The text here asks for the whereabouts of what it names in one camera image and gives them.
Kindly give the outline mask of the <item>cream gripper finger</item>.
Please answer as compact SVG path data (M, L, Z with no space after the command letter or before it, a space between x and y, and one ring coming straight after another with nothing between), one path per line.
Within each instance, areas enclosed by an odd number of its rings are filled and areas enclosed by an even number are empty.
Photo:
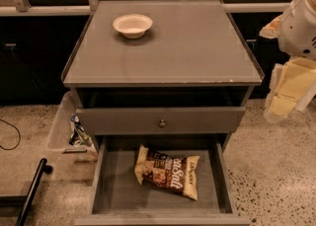
M268 122L277 123L293 110L303 112L315 96L316 60L291 57L283 65L275 65L264 117Z
M259 36L262 38L277 38L279 33L279 24L281 16L275 17L269 23L267 23L259 32Z

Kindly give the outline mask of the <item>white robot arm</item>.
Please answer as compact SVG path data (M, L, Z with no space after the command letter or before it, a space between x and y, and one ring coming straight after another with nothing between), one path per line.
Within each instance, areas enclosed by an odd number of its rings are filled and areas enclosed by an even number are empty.
M276 123L293 110L302 112L316 95L316 0L292 0L260 36L276 38L279 49L290 56L275 65L266 98L264 117Z

